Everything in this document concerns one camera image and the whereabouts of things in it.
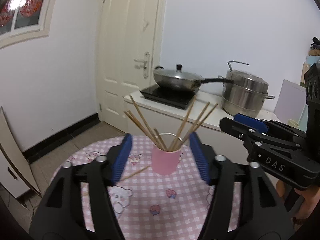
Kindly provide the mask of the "person right hand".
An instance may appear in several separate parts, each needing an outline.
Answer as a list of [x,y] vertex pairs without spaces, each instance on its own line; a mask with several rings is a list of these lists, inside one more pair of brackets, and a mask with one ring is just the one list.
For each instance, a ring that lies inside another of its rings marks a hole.
[[[292,187],[278,180],[276,183],[276,191],[280,198],[285,202],[289,197]],[[301,226],[312,214],[313,210],[319,202],[319,186],[310,186],[304,191],[294,189],[299,195],[294,203],[292,213],[292,221],[294,225]]]

